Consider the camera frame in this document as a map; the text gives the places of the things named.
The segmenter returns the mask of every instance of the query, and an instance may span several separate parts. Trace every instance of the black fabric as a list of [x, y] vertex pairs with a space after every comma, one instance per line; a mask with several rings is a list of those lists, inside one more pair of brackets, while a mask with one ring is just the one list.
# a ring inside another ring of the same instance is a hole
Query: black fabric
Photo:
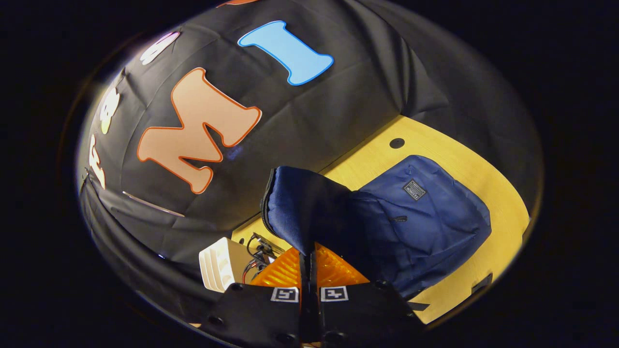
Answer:
[[[288, 85], [287, 71], [278, 62], [236, 44], [271, 20], [285, 20], [287, 29], [310, 47], [333, 56], [334, 65], [310, 83]], [[123, 73], [108, 81], [118, 84], [121, 94], [109, 133], [101, 134], [95, 116], [84, 134], [97, 137], [106, 190], [95, 185], [80, 200], [85, 207], [95, 202], [97, 214], [105, 212], [105, 219], [91, 224], [100, 248], [114, 243], [110, 250], [123, 260], [119, 262], [140, 265], [126, 268], [127, 274], [141, 272], [146, 261], [140, 260], [146, 258], [154, 278], [169, 280], [179, 272], [193, 285], [167, 284], [201, 287], [198, 252], [258, 213], [270, 168], [288, 165], [318, 172], [399, 113], [476, 151], [532, 209], [541, 159], [520, 101], [473, 50], [408, 10], [374, 0], [268, 0], [212, 9], [172, 30], [181, 35], [155, 61], [143, 66], [136, 53], [119, 69]], [[136, 150], [146, 128], [180, 125], [170, 103], [171, 88], [198, 66], [221, 91], [242, 105], [259, 107], [263, 116], [236, 147], [223, 147], [219, 135], [208, 129], [224, 161], [195, 163], [215, 173], [207, 190], [195, 195], [153, 161], [140, 162]], [[79, 158], [77, 167], [88, 167], [97, 180], [87, 158]], [[185, 217], [141, 206], [123, 191]], [[103, 237], [110, 231], [114, 241]], [[125, 253], [133, 253], [133, 259], [120, 256]], [[169, 261], [165, 276], [155, 272], [158, 254]]]
[[132, 289], [189, 323], [200, 322], [220, 294], [187, 278], [127, 235], [93, 195], [96, 185], [87, 177], [80, 197], [84, 218], [102, 256]]
[[[288, 72], [268, 54], [236, 44], [246, 32], [273, 20], [286, 21], [287, 30], [333, 56], [334, 64], [315, 80], [291, 86]], [[115, 217], [145, 246], [196, 272], [200, 250], [258, 212], [270, 168], [320, 171], [397, 116], [409, 94], [417, 96], [419, 108], [445, 100], [430, 80], [420, 84], [413, 78], [424, 75], [423, 66], [397, 32], [356, 1], [223, 6], [172, 30], [181, 35], [157, 59], [143, 66], [137, 54], [124, 67], [109, 133], [101, 134], [97, 118], [90, 132], [97, 137], [105, 191], [127, 200], [125, 191], [185, 215], [161, 222], [154, 209], [136, 217], [118, 208]], [[237, 102], [263, 112], [235, 147], [222, 146], [209, 129], [224, 160], [199, 164], [211, 167], [214, 177], [198, 195], [159, 164], [141, 162], [136, 155], [146, 128], [180, 126], [171, 89], [195, 67], [203, 67], [206, 78]], [[161, 226], [160, 232], [147, 232], [158, 229], [153, 225]]]

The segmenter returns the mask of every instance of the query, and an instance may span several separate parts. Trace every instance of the backpack label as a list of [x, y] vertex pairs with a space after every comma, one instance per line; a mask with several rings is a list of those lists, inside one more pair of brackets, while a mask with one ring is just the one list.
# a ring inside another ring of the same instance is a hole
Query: backpack label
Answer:
[[426, 191], [421, 186], [419, 186], [419, 184], [416, 183], [415, 180], [410, 180], [409, 183], [404, 185], [402, 189], [406, 191], [409, 196], [413, 197], [415, 201], [418, 201], [426, 193]]

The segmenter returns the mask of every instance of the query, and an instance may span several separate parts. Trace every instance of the orange ribbed component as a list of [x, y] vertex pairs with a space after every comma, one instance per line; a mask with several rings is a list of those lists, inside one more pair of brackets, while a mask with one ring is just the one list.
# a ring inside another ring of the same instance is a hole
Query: orange ribbed component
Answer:
[[318, 288], [370, 282], [348, 262], [318, 243], [316, 243], [316, 264]]
[[299, 252], [294, 248], [288, 249], [262, 270], [250, 284], [270, 287], [297, 287], [300, 289]]
[[[318, 288], [370, 282], [363, 274], [328, 248], [315, 243], [318, 265]], [[251, 285], [269, 287], [301, 287], [299, 252], [288, 249], [254, 278]]]

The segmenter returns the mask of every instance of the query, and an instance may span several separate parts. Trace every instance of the black mount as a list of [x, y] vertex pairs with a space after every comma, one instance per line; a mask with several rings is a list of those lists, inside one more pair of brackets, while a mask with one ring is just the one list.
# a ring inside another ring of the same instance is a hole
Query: black mount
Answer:
[[319, 289], [315, 251], [300, 255], [300, 271], [298, 290], [232, 284], [200, 330], [247, 348], [361, 348], [410, 342], [425, 326], [389, 282]]

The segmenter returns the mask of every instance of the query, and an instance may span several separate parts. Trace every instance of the dark background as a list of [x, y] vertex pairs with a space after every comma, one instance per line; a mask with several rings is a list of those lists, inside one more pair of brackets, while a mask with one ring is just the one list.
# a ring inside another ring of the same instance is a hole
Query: dark background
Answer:
[[[14, 210], [2, 239], [3, 306], [9, 307], [2, 313], [2, 346], [211, 346], [146, 305], [109, 270], [82, 225], [72, 169], [57, 162], [57, 150], [71, 103], [108, 54], [140, 32], [171, 26], [212, 3], [3, 3], [4, 139], [11, 150], [4, 168], [12, 195], [6, 201]], [[617, 341], [613, 300], [602, 290], [617, 273], [605, 269], [617, 204], [601, 204], [617, 186], [605, 184], [616, 175], [613, 157], [603, 151], [611, 149], [608, 132], [617, 115], [618, 89], [610, 88], [619, 61], [612, 2], [400, 3], [478, 49], [504, 74], [535, 118], [546, 160], [542, 213], [513, 267], [486, 296], [411, 346]], [[64, 161], [72, 151], [70, 142], [64, 145]]]

